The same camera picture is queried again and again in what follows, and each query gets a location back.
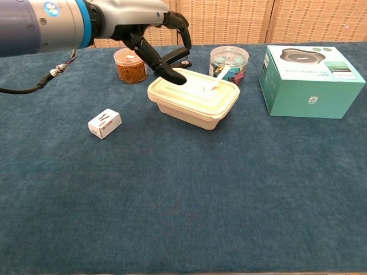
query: teal cloth surface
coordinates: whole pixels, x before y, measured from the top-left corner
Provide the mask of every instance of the teal cloth surface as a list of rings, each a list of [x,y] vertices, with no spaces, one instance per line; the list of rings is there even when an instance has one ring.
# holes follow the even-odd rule
[[[366,43],[336,46],[367,79]],[[84,49],[29,95],[0,94],[0,274],[367,272],[367,88],[342,120],[270,117],[249,52],[213,131],[160,113],[155,80],[128,85],[116,49]],[[214,45],[194,45],[208,73]],[[165,54],[175,47],[157,47]],[[32,87],[70,52],[0,60]],[[88,122],[111,108],[104,140]]]

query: woven wall panel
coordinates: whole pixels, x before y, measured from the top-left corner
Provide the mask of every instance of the woven wall panel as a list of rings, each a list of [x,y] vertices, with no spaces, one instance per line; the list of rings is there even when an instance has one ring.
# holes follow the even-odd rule
[[[367,0],[275,0],[267,42],[363,41]]]
[[[262,43],[274,0],[177,0],[193,44]]]
[[[169,5],[170,10],[176,10],[176,0],[163,0],[163,2]],[[165,27],[161,27],[160,29],[150,27],[145,32],[144,38],[153,46],[177,44],[176,31],[169,30]],[[121,41],[95,39],[95,46],[96,48],[119,48],[125,45]]]

